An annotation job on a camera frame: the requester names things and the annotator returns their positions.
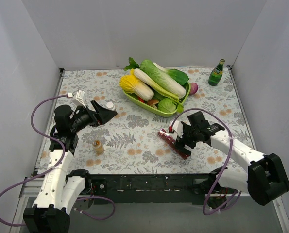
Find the red weekly pill organizer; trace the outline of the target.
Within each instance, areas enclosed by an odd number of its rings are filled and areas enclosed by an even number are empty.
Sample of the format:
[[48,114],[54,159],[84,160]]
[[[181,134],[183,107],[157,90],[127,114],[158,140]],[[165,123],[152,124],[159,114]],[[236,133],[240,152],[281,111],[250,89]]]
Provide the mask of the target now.
[[160,136],[180,157],[186,160],[188,157],[191,156],[191,153],[182,152],[175,146],[176,140],[164,129],[160,129],[157,132],[157,135]]

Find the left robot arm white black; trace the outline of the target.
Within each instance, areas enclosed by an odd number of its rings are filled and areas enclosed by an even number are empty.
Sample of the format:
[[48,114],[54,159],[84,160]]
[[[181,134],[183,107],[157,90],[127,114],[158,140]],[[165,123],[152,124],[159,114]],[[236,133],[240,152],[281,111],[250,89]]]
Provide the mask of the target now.
[[88,170],[78,169],[67,173],[78,143],[77,133],[87,126],[97,127],[117,115],[113,103],[102,107],[94,100],[93,110],[78,103],[75,110],[61,105],[54,110],[55,125],[51,130],[49,172],[31,208],[26,208],[23,220],[31,233],[67,233],[70,212],[75,202],[93,203],[96,185]]

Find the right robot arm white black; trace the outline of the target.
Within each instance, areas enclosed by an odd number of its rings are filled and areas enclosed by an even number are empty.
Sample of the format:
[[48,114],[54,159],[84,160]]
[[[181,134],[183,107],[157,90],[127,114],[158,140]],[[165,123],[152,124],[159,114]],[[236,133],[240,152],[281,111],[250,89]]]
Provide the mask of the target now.
[[210,172],[206,180],[197,182],[202,191],[210,194],[230,188],[248,193],[262,206],[289,192],[289,180],[278,155],[266,155],[234,139],[226,126],[210,124],[200,111],[187,118],[188,124],[178,120],[169,124],[169,132],[177,134],[174,146],[180,153],[190,156],[190,149],[198,142],[206,143],[227,155],[225,163],[232,159],[245,171],[236,175],[224,164]]

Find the white pill bottle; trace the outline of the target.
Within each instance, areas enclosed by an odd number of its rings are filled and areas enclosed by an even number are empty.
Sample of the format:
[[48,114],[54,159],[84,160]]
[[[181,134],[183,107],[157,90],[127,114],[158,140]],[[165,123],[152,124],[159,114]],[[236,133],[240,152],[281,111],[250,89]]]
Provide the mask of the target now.
[[108,102],[108,103],[106,104],[106,108],[107,108],[108,110],[111,110],[111,111],[115,111],[115,110],[116,110],[115,105],[114,105],[113,102]]

